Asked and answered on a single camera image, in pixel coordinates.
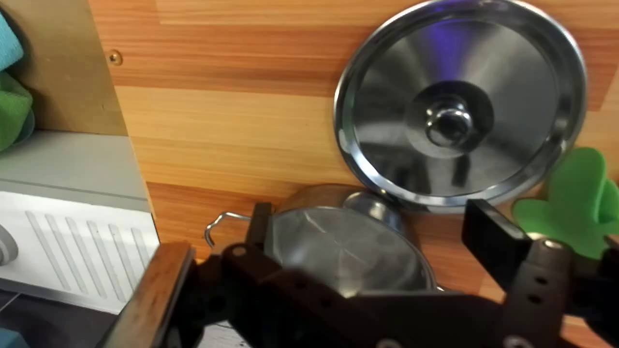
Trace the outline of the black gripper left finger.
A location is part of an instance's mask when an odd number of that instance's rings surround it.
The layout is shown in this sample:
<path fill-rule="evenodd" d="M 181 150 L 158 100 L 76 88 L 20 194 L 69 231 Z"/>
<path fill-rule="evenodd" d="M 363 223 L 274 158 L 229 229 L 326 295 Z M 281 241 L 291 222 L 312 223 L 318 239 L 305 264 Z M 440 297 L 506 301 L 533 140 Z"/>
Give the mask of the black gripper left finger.
<path fill-rule="evenodd" d="M 249 227 L 245 235 L 245 243 L 252 247 L 262 247 L 268 231 L 268 218 L 272 212 L 270 202 L 254 202 L 252 212 L 249 216 Z"/>

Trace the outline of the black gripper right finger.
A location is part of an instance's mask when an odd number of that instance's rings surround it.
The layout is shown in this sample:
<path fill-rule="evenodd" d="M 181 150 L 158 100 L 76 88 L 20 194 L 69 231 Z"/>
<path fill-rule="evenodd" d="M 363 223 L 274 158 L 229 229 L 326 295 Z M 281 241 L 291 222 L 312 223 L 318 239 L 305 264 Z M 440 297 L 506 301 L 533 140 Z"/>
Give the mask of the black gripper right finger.
<path fill-rule="evenodd" d="M 490 278 L 508 289 L 531 239 L 490 202 L 469 198 L 463 208 L 461 243 Z"/>

